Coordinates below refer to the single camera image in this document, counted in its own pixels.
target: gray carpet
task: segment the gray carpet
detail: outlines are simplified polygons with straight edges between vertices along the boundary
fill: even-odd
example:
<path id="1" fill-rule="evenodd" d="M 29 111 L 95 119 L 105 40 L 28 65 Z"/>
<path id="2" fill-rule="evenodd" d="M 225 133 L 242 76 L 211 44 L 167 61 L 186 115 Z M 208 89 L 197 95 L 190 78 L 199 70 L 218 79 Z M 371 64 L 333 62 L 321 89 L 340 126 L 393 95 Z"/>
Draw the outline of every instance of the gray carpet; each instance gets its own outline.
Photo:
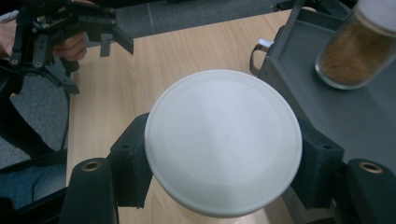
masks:
<path id="1" fill-rule="evenodd" d="M 159 1 L 120 8 L 117 13 L 120 28 L 136 38 L 273 12 L 276 2 L 278 1 L 186 0 L 168 4 Z M 21 94 L 11 100 L 44 141 L 59 150 L 67 121 L 64 91 L 43 77 L 27 77 Z M 29 159 L 1 138 L 0 150 L 0 168 Z"/>

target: glass jar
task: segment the glass jar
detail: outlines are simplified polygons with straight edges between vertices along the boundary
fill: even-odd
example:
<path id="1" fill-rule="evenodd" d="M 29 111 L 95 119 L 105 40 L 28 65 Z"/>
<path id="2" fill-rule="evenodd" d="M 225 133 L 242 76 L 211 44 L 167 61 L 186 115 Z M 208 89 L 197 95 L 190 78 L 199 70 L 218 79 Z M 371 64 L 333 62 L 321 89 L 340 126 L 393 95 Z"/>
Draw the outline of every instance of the glass jar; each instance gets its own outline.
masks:
<path id="1" fill-rule="evenodd" d="M 317 57 L 318 76 L 341 90 L 364 86 L 395 58 L 396 1 L 360 0 Z"/>

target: jar lid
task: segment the jar lid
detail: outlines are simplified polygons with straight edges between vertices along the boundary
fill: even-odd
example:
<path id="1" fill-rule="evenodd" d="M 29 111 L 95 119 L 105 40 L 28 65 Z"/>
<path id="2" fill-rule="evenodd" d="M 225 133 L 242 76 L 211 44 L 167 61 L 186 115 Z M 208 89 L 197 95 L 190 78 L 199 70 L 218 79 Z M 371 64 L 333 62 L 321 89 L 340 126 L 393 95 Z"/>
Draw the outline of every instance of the jar lid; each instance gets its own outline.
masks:
<path id="1" fill-rule="evenodd" d="M 374 25 L 396 33 L 395 0 L 360 0 L 357 8 Z"/>
<path id="2" fill-rule="evenodd" d="M 230 70 L 184 77 L 155 103 L 145 132 L 152 173 L 191 211 L 240 217 L 279 197 L 297 173 L 302 137 L 283 97 Z"/>

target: person's hand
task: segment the person's hand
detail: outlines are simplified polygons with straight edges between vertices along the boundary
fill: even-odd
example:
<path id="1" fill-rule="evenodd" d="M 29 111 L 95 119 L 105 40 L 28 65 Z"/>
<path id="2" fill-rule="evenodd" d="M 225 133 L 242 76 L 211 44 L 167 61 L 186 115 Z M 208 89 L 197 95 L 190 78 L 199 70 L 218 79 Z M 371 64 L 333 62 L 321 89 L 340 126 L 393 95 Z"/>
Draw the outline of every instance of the person's hand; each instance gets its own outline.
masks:
<path id="1" fill-rule="evenodd" d="M 83 33 L 67 38 L 63 43 L 53 49 L 53 56 L 66 58 L 68 61 L 78 61 L 87 53 Z"/>
<path id="2" fill-rule="evenodd" d="M 7 23 L 0 23 L 0 58 L 11 56 L 16 27 L 17 23 L 15 20 Z"/>
<path id="3" fill-rule="evenodd" d="M 12 56 L 16 27 L 15 20 L 0 23 L 0 58 Z M 55 46 L 53 51 L 54 56 L 63 57 L 69 61 L 81 60 L 86 53 L 86 43 L 82 33 L 67 38 L 63 43 Z"/>

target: wooden table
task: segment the wooden table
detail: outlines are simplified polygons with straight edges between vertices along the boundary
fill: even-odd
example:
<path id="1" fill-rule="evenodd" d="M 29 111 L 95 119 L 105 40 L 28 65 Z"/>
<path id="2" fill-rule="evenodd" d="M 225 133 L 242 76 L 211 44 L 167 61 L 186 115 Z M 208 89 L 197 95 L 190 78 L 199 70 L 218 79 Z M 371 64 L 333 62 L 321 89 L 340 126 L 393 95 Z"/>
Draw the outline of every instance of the wooden table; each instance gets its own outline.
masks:
<path id="1" fill-rule="evenodd" d="M 231 69 L 249 74 L 248 60 L 259 38 L 274 39 L 289 11 L 137 38 L 134 55 L 112 44 L 110 56 L 90 48 L 73 75 L 80 89 L 71 97 L 67 179 L 90 158 L 105 158 L 134 120 L 150 111 L 173 83 L 196 72 Z M 120 223 L 208 223 L 175 203 L 153 177 L 144 209 L 120 208 Z M 210 223 L 229 220 L 211 219 Z M 292 223 L 281 198 L 233 223 Z"/>

